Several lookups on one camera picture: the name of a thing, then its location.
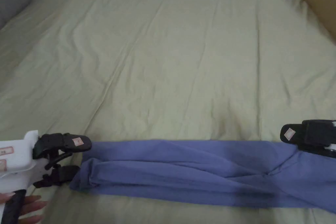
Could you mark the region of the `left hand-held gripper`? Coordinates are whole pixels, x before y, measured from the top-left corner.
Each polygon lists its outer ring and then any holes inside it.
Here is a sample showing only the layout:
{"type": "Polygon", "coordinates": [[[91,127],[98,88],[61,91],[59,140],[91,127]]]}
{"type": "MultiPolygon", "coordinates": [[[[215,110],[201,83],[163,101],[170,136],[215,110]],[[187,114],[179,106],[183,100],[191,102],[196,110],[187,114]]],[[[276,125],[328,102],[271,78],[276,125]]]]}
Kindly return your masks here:
{"type": "Polygon", "coordinates": [[[87,136],[70,133],[39,136],[38,130],[27,132],[20,140],[1,141],[0,193],[14,193],[9,201],[0,205],[1,223],[18,223],[31,185],[46,188],[71,182],[80,170],[79,166],[60,166],[58,162],[91,148],[92,142],[87,136]]]}

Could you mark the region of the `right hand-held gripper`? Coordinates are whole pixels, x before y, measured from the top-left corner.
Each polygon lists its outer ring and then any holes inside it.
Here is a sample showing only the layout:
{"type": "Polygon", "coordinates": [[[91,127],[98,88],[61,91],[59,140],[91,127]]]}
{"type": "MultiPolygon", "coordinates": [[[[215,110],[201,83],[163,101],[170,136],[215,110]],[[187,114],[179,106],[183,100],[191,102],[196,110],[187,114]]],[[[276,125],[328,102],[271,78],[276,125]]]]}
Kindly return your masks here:
{"type": "Polygon", "coordinates": [[[336,121],[304,120],[300,124],[286,124],[281,128],[280,140],[295,144],[304,152],[336,158],[336,121]]]}

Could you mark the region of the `person's left hand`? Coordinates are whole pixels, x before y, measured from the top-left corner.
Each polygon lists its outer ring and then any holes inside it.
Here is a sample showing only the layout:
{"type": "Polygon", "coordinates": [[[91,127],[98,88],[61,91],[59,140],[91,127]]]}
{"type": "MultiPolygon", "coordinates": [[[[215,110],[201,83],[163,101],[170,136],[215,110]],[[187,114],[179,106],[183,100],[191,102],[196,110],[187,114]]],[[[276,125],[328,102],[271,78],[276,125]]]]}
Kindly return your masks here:
{"type": "MultiPolygon", "coordinates": [[[[5,193],[0,194],[0,204],[5,204],[13,197],[14,193],[5,193]]],[[[43,209],[47,206],[47,201],[42,201],[41,196],[32,195],[25,197],[25,201],[20,212],[19,216],[23,216],[38,210],[43,209]]],[[[34,215],[26,218],[22,218],[18,220],[18,224],[37,224],[39,223],[43,217],[41,215],[34,215]]]]}

